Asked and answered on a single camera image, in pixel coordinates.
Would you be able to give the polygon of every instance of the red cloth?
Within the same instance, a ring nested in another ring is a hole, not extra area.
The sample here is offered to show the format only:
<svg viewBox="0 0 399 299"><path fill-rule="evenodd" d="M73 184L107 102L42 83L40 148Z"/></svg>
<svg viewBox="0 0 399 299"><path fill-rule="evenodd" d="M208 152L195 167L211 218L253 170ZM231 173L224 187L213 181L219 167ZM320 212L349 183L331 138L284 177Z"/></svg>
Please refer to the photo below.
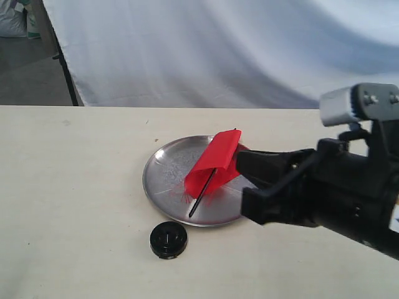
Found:
<svg viewBox="0 0 399 299"><path fill-rule="evenodd" d="M230 130L216 134L193 169L185 177L185 192L187 194L192 198L197 198L214 168L217 169L216 173L212 177L204 195L212 193L220 186L239 176L236 171L234 153L240 137L240 130Z"/></svg>

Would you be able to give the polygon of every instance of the white table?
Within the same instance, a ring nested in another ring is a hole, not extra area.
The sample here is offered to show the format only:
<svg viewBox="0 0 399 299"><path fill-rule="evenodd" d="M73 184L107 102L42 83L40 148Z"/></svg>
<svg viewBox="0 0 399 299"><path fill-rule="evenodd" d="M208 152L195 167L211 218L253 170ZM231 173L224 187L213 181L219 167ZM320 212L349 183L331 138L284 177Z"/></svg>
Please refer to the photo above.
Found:
<svg viewBox="0 0 399 299"><path fill-rule="evenodd" d="M187 227L175 260L142 171L161 145L239 128L252 149L314 147L318 111L0 107L0 298L395 298L399 262L324 228Z"/></svg>

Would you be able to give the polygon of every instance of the silver plate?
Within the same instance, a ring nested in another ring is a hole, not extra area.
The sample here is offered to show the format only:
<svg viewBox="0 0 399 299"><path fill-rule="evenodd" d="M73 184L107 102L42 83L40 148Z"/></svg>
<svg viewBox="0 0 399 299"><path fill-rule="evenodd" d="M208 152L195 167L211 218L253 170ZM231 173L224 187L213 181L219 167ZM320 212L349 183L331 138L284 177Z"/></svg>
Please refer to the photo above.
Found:
<svg viewBox="0 0 399 299"><path fill-rule="evenodd" d="M175 140L151 156L143 173L147 197L168 217L189 225L215 227L240 218L241 191L253 187L238 176L201 201L192 218L195 200L184 193L183 180L212 141L213 136Z"/></svg>

